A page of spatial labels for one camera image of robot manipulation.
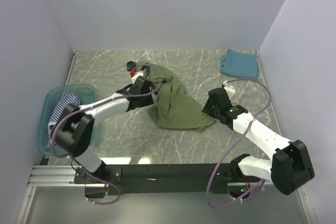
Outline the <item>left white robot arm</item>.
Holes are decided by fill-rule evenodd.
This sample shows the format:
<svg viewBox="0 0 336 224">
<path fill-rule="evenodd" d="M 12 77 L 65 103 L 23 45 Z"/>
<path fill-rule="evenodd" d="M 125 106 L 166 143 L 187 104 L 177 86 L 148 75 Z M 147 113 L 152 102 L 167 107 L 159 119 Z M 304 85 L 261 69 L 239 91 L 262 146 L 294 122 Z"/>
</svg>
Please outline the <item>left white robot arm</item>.
<svg viewBox="0 0 336 224">
<path fill-rule="evenodd" d="M 87 105 L 66 106 L 53 129 L 52 145 L 57 143 L 66 150 L 91 182 L 107 182 L 113 177 L 90 146 L 93 128 L 115 115 L 152 105 L 152 94 L 157 89 L 149 79 L 139 76 L 105 99 Z"/>
</svg>

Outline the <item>olive green tank top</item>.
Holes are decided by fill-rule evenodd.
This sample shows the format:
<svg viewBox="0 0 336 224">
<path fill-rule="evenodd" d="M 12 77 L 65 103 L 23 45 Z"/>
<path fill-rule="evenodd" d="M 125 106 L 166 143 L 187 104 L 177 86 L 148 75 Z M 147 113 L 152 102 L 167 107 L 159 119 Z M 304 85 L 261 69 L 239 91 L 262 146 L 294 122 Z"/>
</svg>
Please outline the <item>olive green tank top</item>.
<svg viewBox="0 0 336 224">
<path fill-rule="evenodd" d="M 148 109 L 155 125 L 165 130 L 204 131 L 215 119 L 203 113 L 203 106 L 186 92 L 182 81 L 168 68 L 146 61 L 129 61 L 127 71 L 143 71 L 146 78 L 159 86 L 156 105 Z"/>
</svg>

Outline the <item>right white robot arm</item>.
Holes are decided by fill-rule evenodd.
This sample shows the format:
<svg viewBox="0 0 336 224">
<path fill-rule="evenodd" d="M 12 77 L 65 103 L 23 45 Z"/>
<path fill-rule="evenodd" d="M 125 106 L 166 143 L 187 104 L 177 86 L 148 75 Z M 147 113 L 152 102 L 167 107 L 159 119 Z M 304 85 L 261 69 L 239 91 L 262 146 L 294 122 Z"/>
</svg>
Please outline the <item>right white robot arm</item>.
<svg viewBox="0 0 336 224">
<path fill-rule="evenodd" d="M 275 133 L 254 119 L 241 105 L 232 105 L 230 95 L 233 93 L 232 86 L 209 91 L 203 112 L 218 119 L 232 131 L 244 135 L 268 158 L 241 154 L 231 161 L 224 178 L 238 182 L 246 177 L 268 180 L 285 195 L 290 195 L 312 180 L 315 173 L 306 145 L 300 140 L 291 141 Z"/>
</svg>

